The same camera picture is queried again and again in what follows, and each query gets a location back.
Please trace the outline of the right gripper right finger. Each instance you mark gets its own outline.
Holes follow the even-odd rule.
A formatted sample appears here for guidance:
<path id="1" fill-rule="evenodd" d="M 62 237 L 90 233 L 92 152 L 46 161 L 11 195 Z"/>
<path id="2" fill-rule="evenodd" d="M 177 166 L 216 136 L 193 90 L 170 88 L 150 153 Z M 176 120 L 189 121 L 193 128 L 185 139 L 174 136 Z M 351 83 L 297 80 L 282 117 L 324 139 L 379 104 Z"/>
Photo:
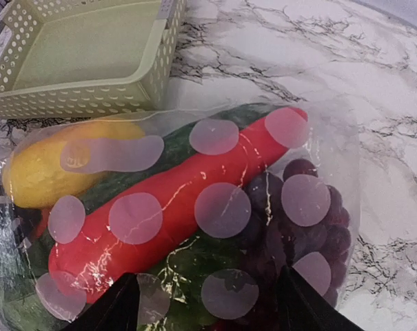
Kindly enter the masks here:
<path id="1" fill-rule="evenodd" d="M 289 331 L 358 331 L 358 326 L 337 312 L 295 269 L 283 266 L 276 284 L 278 321 Z"/>

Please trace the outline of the clear dotted zip bag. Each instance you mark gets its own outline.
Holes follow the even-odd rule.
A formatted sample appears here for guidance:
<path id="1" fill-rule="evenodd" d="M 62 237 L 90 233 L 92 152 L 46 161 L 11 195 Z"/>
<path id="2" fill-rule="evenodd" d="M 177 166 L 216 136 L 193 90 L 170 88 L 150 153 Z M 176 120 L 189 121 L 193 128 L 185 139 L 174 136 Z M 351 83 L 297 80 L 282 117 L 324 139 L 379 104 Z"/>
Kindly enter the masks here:
<path id="1" fill-rule="evenodd" d="M 0 146 L 0 330 L 355 330 L 354 120 L 144 112 Z"/>

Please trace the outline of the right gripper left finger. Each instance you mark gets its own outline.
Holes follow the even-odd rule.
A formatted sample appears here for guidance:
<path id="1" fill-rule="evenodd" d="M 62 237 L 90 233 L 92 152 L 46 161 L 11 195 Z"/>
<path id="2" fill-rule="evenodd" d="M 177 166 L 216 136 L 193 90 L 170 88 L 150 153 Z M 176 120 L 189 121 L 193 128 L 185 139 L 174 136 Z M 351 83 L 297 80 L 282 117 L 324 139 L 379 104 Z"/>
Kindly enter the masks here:
<path id="1" fill-rule="evenodd" d="M 136 330 L 138 314 L 139 282 L 136 274 L 127 272 L 62 331 Z"/>

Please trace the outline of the fake red carrot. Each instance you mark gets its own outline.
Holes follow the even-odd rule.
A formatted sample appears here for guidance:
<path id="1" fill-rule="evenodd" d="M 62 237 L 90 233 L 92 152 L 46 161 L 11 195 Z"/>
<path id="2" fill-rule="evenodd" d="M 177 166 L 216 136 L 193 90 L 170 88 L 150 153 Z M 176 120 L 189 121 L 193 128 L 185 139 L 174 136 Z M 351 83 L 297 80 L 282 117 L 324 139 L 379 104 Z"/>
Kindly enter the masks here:
<path id="1" fill-rule="evenodd" d="M 240 188 L 286 152 L 287 148 L 270 136 L 262 119 L 251 123 L 240 132 L 238 146 L 232 151 L 221 156 L 197 153 L 124 190 L 88 215 L 85 234 L 52 248 L 50 275 L 68 275 L 85 289 L 87 301 L 94 303 L 111 281 L 126 272 L 147 271 L 196 232 L 196 199 L 209 185 L 228 183 Z M 147 193 L 159 202 L 162 224 L 158 234 L 145 243 L 124 243 L 111 232 L 110 218 L 120 221 L 121 206 L 138 193 Z"/>

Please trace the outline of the fake green cucumber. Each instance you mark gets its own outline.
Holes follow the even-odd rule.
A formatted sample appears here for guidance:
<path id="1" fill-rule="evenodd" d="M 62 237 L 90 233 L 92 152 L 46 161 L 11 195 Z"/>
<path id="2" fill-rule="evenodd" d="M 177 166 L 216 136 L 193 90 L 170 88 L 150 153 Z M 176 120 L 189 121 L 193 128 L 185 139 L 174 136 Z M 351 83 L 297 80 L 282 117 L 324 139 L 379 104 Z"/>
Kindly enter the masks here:
<path id="1" fill-rule="evenodd" d="M 242 130 L 275 109 L 276 107 L 270 104 L 249 103 L 222 110 L 209 118 L 232 121 Z M 196 151 L 190 145 L 189 135 L 195 125 L 195 122 L 191 122 L 166 135 L 163 138 L 164 151 L 151 168 L 140 172 L 112 172 L 83 193 L 79 199 L 85 208 L 85 213 L 91 214 L 124 190 L 169 170 L 194 155 Z"/>

